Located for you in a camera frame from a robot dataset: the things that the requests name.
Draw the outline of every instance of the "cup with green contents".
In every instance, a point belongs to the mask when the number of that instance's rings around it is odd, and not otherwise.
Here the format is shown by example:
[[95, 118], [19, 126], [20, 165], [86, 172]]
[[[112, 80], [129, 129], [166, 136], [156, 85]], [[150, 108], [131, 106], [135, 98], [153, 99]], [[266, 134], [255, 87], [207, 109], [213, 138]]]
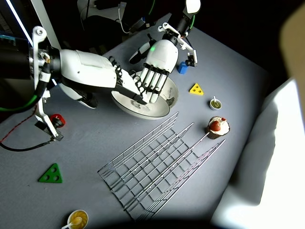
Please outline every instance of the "cup with green contents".
[[222, 108], [222, 103], [220, 102], [220, 100], [216, 99], [214, 96], [214, 99], [212, 99], [210, 101], [210, 108], [212, 110], [220, 110]]

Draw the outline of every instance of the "dish rack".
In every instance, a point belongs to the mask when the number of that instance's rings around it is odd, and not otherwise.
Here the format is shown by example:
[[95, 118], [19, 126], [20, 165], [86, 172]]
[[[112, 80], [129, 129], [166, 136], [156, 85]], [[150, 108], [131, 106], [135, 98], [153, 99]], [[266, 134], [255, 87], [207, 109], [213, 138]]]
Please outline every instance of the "dish rack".
[[176, 133], [173, 126], [178, 113], [98, 171], [134, 220], [152, 218], [225, 142], [196, 154], [193, 149], [208, 134], [188, 147], [182, 138], [194, 123]]

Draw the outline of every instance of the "red wire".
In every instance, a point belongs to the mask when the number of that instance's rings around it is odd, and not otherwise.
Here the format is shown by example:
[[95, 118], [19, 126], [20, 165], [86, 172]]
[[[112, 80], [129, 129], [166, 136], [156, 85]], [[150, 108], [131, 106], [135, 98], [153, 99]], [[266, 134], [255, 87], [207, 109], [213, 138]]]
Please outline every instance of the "red wire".
[[35, 114], [35, 111], [36, 111], [36, 107], [34, 108], [34, 111], [33, 113], [27, 117], [26, 119], [24, 119], [23, 121], [21, 121], [20, 123], [18, 123], [17, 125], [14, 126], [14, 128], [12, 128], [5, 136], [4, 138], [2, 138], [2, 140], [0, 141], [0, 143], [2, 143], [18, 126], [20, 126], [22, 123], [24, 123], [25, 121], [27, 121], [28, 119], [30, 119], [34, 114]]

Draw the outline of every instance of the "triangle block with holes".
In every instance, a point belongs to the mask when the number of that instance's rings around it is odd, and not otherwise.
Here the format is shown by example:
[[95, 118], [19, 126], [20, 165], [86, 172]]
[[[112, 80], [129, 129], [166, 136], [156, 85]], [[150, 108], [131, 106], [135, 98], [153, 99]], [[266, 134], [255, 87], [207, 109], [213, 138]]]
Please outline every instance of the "triangle block with holes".
[[197, 95], [203, 95], [203, 90], [199, 86], [199, 84], [195, 83], [194, 86], [190, 89], [190, 93], [197, 94]]
[[56, 163], [53, 164], [38, 181], [44, 183], [62, 183], [61, 172], [58, 165]]

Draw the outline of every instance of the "green cable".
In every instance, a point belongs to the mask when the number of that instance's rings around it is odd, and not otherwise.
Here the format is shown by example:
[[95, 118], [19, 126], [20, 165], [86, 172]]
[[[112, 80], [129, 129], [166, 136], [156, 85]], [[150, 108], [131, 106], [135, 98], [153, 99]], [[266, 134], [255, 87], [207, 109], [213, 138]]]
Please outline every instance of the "green cable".
[[192, 18], [192, 23], [190, 25], [190, 30], [192, 29], [193, 25], [194, 25], [194, 21], [195, 21], [195, 15], [193, 15], [193, 18]]
[[152, 10], [153, 10], [153, 7], [154, 7], [154, 1], [155, 1], [155, 0], [153, 0], [152, 7], [151, 7], [151, 10], [149, 11], [148, 15], [150, 15], [150, 14], [151, 14], [151, 12], [152, 12]]
[[37, 98], [37, 95], [33, 95], [33, 97], [25, 105], [23, 105], [21, 107], [17, 107], [17, 108], [3, 108], [3, 107], [0, 107], [0, 111], [2, 111], [2, 112], [14, 112], [14, 111], [24, 109], [27, 106], [32, 105], [32, 103], [35, 101], [36, 98]]

